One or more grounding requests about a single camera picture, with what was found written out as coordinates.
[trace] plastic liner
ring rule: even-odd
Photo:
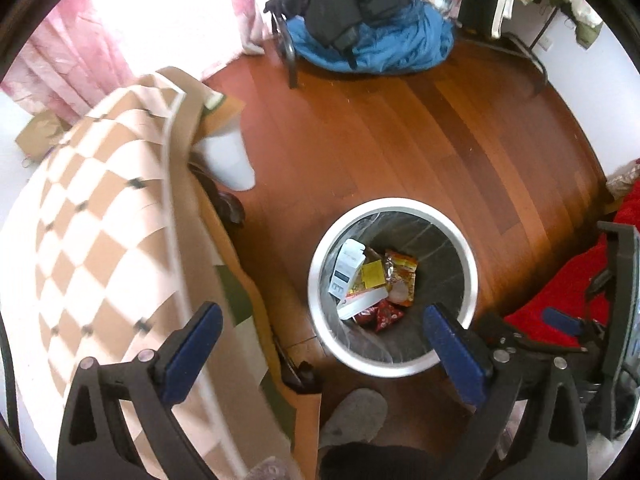
[[[380,255],[392,249],[418,260],[413,306],[401,307],[404,317],[377,334],[352,320],[341,321],[337,300],[327,292],[338,252],[347,238]],[[352,352],[388,364],[412,361],[431,351],[422,332],[425,307],[439,302],[457,316],[464,290],[462,263],[447,235],[428,220],[393,211],[367,216],[346,229],[327,254],[320,279],[322,312],[334,337]]]

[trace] electrical outlet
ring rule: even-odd
[[[544,50],[545,52],[549,52],[554,42],[546,34],[543,34],[542,38],[538,40],[538,44],[540,48],[542,48],[542,50]]]

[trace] cardboard box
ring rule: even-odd
[[[69,128],[69,124],[55,113],[45,110],[29,121],[15,138],[15,143],[27,158],[41,162]]]

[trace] wooden floor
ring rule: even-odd
[[[522,306],[593,242],[604,178],[558,94],[533,96],[539,78],[526,60],[459,43],[439,67],[402,77],[337,76],[301,62],[300,88],[290,90],[268,45],[267,56],[243,57],[207,82],[247,103],[242,129],[257,185],[236,194],[247,220],[232,239],[283,345],[324,374],[322,418],[366,384],[391,404],[379,442],[441,454],[467,417],[433,387],[436,370],[364,378],[316,340],[309,263],[350,208],[401,196],[449,216],[476,256],[478,313]]]

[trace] blue gripper pad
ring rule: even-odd
[[[463,402],[479,408],[487,397],[487,377],[466,343],[435,305],[424,309],[424,335],[438,354]]]
[[[187,398],[200,370],[222,334],[222,311],[212,304],[169,363],[161,401],[171,407]]]
[[[556,330],[573,337],[578,337],[584,331],[584,322],[581,319],[560,312],[552,306],[548,306],[542,311],[542,321]]]

